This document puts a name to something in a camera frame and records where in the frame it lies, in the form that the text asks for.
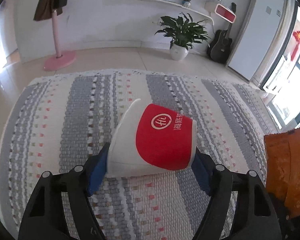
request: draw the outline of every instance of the wall shelf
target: wall shelf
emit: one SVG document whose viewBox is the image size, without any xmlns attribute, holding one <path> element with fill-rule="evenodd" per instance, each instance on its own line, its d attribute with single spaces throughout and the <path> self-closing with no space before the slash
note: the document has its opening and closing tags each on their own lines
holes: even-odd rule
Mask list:
<svg viewBox="0 0 300 240">
<path fill-rule="evenodd" d="M 148 1 L 155 1 L 155 2 L 160 2 L 160 3 L 167 3 L 167 4 L 170 4 L 170 5 L 181 7 L 183 9 L 185 9 L 185 10 L 188 10 L 188 11 L 192 11 L 194 13 L 197 13 L 197 14 L 200 14 L 200 15 L 204 16 L 205 19 L 207 20 L 207 22 L 209 22 L 212 26 L 214 25 L 214 21 L 213 21 L 213 19 L 210 16 L 208 16 L 208 15 L 202 13 L 202 12 L 198 12 L 196 10 L 193 10 L 191 8 L 184 7 L 181 4 L 170 2 L 170 1 L 166 1 L 166 0 L 148 0 Z"/>
</svg>

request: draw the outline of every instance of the pink base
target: pink base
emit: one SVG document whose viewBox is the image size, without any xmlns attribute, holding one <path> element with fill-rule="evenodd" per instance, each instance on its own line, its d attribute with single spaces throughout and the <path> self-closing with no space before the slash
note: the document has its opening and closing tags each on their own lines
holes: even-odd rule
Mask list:
<svg viewBox="0 0 300 240">
<path fill-rule="evenodd" d="M 74 61 L 75 61 L 75 52 L 74 51 L 64 51 L 64 52 L 62 52 L 62 56 L 59 58 L 57 58 L 56 56 L 48 58 L 44 62 L 43 69 L 45 71 L 55 71 L 60 68 L 69 66 Z"/>
</svg>

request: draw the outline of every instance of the guitar neck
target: guitar neck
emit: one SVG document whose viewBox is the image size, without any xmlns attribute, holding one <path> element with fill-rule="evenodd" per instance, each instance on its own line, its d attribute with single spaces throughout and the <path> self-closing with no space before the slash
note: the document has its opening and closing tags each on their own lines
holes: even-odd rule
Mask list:
<svg viewBox="0 0 300 240">
<path fill-rule="evenodd" d="M 236 13 L 237 5 L 235 3 L 231 3 L 231 9 L 234 13 Z M 227 33 L 226 33 L 226 37 L 225 37 L 226 39 L 229 39 L 231 28 L 232 28 L 232 23 L 229 24 L 229 27 L 228 27 L 228 30 L 227 30 Z"/>
<path fill-rule="evenodd" d="M 227 33 L 226 33 L 226 37 L 225 37 L 226 39 L 229 38 L 231 28 L 232 28 L 232 23 L 229 24 L 229 27 L 228 27 L 228 30 L 227 30 Z"/>
</svg>

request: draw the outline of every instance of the screw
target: screw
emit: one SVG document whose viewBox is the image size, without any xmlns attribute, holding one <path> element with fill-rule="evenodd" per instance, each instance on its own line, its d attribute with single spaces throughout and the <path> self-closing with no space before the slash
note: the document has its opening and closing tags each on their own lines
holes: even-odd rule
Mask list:
<svg viewBox="0 0 300 240">
<path fill-rule="evenodd" d="M 78 166 L 74 167 L 74 171 L 76 171 L 76 172 L 80 172 L 82 170 L 83 170 L 83 167 L 81 165 L 78 165 Z"/>
<path fill-rule="evenodd" d="M 218 165 L 216 165 L 216 169 L 217 169 L 218 171 L 224 171 L 224 170 L 225 170 L 225 167 L 224 167 L 223 165 L 221 165 L 221 164 L 218 164 Z"/>
<path fill-rule="evenodd" d="M 49 171 L 45 171 L 44 173 L 42 173 L 42 177 L 47 178 L 50 176 L 50 172 Z"/>
<path fill-rule="evenodd" d="M 257 173 L 255 171 L 249 171 L 249 175 L 252 177 L 256 177 Z"/>
</svg>

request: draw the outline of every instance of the white flower pot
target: white flower pot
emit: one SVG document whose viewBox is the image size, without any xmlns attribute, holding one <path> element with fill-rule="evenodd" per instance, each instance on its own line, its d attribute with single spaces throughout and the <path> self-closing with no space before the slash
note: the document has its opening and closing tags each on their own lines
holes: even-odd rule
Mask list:
<svg viewBox="0 0 300 240">
<path fill-rule="evenodd" d="M 186 48 L 180 47 L 176 44 L 173 44 L 170 49 L 170 55 L 172 59 L 176 61 L 183 60 L 188 55 L 188 53 L 189 51 Z"/>
<path fill-rule="evenodd" d="M 188 1 L 185 1 L 182 6 L 189 8 L 191 6 L 191 3 Z"/>
</svg>

